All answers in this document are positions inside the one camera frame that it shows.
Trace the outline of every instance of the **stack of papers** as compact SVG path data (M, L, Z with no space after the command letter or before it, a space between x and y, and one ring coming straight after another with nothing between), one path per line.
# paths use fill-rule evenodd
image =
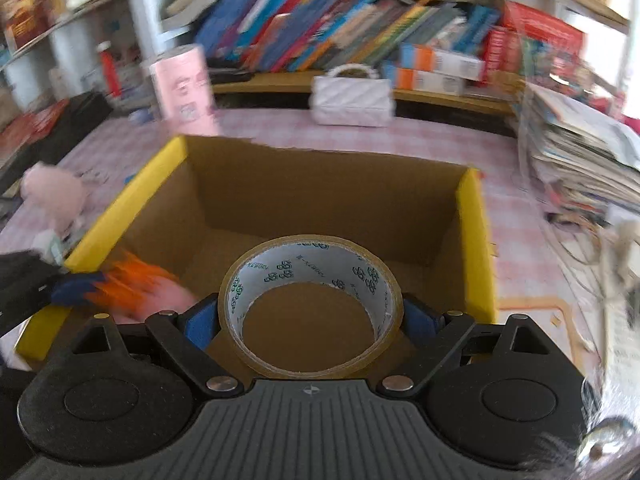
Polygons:
M574 99L529 84L521 114L533 165L557 206L605 215L610 204L640 213L640 138Z

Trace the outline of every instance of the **table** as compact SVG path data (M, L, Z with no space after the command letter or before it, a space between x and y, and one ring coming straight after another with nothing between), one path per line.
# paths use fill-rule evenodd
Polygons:
M546 243L540 199L522 184L515 139L405 118L395 118L386 128L321 126L308 110L220 110L219 121L226 136L278 148L392 153L478 168L495 249L498 298L556 296L572 306L578 330L588 333L578 309L584 298L570 286ZM62 168L84 173L94 184L86 227L122 190L125 178L139 171L165 140L158 123L134 126L126 119L111 120L61 161ZM25 203L0 232L0 253L28 249L46 228L42 212ZM10 344L7 338L5 348Z

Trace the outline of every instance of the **roll of packing tape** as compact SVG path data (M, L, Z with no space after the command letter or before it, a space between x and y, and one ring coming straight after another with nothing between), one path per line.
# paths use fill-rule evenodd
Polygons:
M327 285L358 300L371 321L373 344L350 361L315 372L283 370L260 359L242 341L244 318L257 298L289 283ZM245 364L270 378L351 376L388 348L400 328L402 313L398 282L378 257L348 240L314 235L277 238L248 251L229 269L218 299L218 318L234 350Z

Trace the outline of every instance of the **diamond symbol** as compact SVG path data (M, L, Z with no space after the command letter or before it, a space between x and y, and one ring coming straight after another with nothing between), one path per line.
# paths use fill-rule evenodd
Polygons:
M309 396L313 396L315 394L319 394L320 393L320 388L318 388L317 386L313 386L312 384L310 384L309 386L307 386L306 388L302 388L302 391L305 392L307 395Z

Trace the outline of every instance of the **white handbag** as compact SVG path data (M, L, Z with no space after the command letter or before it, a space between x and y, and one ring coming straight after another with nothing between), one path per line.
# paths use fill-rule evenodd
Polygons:
M337 77L345 70L358 69L369 78ZM389 79L366 65L345 64L316 76L309 101L311 116L319 124L344 126L386 126L396 112Z

